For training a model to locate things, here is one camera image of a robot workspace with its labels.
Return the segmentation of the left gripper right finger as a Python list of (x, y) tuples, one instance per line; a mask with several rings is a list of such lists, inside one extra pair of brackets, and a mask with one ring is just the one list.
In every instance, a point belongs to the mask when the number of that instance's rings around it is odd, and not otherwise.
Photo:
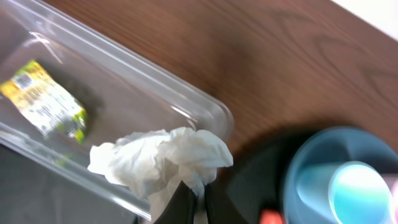
[(217, 182), (205, 187), (205, 208), (209, 224), (247, 224)]

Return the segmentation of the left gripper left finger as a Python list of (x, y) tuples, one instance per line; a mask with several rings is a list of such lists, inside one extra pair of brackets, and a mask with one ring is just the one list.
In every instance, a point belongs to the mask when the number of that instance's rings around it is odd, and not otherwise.
[(154, 224), (193, 224), (196, 203), (193, 191), (181, 182)]

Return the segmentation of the orange carrot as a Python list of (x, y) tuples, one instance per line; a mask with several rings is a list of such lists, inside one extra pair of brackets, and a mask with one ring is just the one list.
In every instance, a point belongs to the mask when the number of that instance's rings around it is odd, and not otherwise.
[(284, 224), (284, 220), (278, 211), (264, 209), (260, 214), (259, 224)]

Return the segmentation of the white napkin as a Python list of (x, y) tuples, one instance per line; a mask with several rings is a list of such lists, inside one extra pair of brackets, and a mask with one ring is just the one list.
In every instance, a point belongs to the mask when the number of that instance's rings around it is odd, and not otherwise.
[(181, 127), (169, 132), (132, 133), (114, 143), (92, 146), (87, 169), (148, 200), (154, 222), (180, 183), (203, 202), (205, 187), (216, 179), (217, 170), (232, 165), (233, 156), (218, 136)]

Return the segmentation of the light blue cup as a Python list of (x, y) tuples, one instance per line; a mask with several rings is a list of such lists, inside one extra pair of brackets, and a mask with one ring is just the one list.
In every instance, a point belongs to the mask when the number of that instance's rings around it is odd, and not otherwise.
[(359, 162), (317, 164), (298, 174), (301, 201), (332, 223), (386, 223), (391, 192), (381, 175)]

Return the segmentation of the green yellow snack wrapper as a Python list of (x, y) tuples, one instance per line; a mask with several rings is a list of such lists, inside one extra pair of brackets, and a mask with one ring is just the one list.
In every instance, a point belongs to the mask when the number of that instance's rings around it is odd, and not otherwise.
[(43, 137), (59, 131), (78, 143), (85, 140), (86, 109), (37, 61), (29, 61), (1, 83), (1, 93)]

